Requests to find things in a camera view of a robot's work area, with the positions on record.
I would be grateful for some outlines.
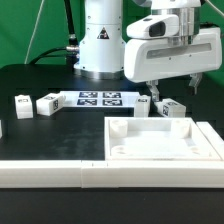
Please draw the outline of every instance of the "white plastic panel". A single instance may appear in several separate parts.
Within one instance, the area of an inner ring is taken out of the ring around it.
[[[81,161],[1,161],[0,188],[81,187]]]
[[[224,160],[224,141],[208,122],[197,122],[197,126]]]
[[[108,166],[107,161],[82,161],[82,187],[120,186],[120,169],[116,164]]]
[[[223,162],[108,162],[110,163],[119,167],[119,187],[224,187]]]

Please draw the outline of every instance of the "block with black marking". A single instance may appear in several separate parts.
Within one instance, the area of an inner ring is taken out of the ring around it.
[[[62,94],[50,93],[36,101],[37,114],[50,116],[63,107],[65,96]]]
[[[170,98],[155,102],[157,112],[164,117],[185,117],[186,107]]]
[[[150,96],[139,96],[135,101],[134,117],[148,117],[150,111]]]
[[[33,105],[30,96],[15,96],[16,114],[18,119],[32,118]]]

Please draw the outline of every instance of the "white tray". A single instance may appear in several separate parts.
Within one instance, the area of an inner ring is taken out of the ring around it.
[[[118,126],[114,135],[111,125],[124,122],[126,134]],[[181,136],[174,124],[189,125],[187,134]],[[191,118],[106,117],[105,155],[106,160],[221,160]]]

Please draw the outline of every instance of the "white robot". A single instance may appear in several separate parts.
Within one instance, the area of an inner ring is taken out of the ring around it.
[[[85,0],[86,34],[80,42],[77,74],[96,79],[147,82],[154,101],[159,100],[159,79],[191,75],[195,88],[201,72],[222,63],[220,29],[200,29],[204,0],[133,0],[151,7],[151,15],[127,28],[132,38],[121,37],[122,0]]]
[[[151,6],[151,15],[127,28],[124,70],[133,82],[147,82],[159,100],[159,79],[191,75],[196,88],[201,72],[222,64],[219,28],[200,29],[200,0],[133,0]]]
[[[94,79],[119,79],[124,70],[122,0],[85,0],[85,37],[75,72]]]

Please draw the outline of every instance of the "white box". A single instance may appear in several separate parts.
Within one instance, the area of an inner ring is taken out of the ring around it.
[[[114,120],[127,122],[126,136],[111,135]],[[191,118],[106,117],[104,139],[106,160],[221,160]]]
[[[36,101],[37,114],[50,116],[63,107],[65,96],[62,94],[50,93]]]
[[[164,117],[185,117],[186,107],[172,99],[155,102],[157,112]]]
[[[139,96],[135,101],[134,117],[148,117],[150,111],[150,96]]]
[[[18,119],[33,118],[33,106],[30,96],[15,96],[15,104]]]

